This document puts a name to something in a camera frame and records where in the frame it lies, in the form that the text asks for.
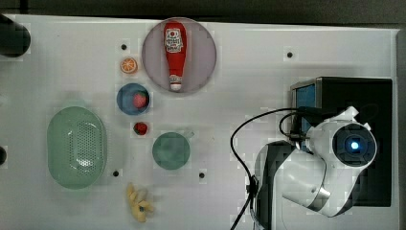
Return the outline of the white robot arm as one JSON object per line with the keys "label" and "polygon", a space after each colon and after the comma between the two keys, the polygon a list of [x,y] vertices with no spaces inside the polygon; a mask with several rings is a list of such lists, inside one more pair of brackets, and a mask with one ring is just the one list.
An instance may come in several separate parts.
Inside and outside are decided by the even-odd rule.
{"label": "white robot arm", "polygon": [[255,230],[283,225],[285,198],[315,213],[334,218],[359,197],[360,175],[377,155],[371,127],[356,121],[350,106],[336,116],[313,123],[292,144],[280,140],[265,145],[255,163]]}

